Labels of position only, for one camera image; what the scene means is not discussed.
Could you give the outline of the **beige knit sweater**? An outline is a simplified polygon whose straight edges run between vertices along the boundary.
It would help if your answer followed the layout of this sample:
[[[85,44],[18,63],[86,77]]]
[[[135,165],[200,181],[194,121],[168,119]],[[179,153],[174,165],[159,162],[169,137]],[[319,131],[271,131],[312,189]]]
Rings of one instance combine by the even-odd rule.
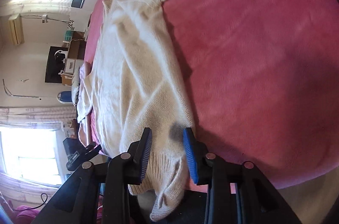
[[[110,157],[126,151],[145,128],[152,130],[145,180],[129,190],[133,195],[155,191],[153,221],[181,202],[188,175],[182,132],[194,127],[164,1],[104,1],[92,69],[78,102],[79,119],[95,113],[100,143]]]

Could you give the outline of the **bright window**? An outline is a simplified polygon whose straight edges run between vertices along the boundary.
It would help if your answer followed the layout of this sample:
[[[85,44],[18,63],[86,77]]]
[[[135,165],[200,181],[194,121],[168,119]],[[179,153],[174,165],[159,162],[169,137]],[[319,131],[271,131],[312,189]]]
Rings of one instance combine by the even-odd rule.
[[[13,178],[54,186],[63,183],[55,131],[1,127],[1,155],[5,173]]]

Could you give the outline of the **black wall television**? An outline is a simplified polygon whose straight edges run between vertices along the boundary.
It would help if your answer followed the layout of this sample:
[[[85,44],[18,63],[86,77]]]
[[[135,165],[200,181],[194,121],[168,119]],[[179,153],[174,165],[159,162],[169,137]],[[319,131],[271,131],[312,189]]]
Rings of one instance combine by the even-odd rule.
[[[64,59],[67,57],[68,48],[50,46],[47,66],[45,71],[45,83],[61,83],[61,71],[65,67]]]

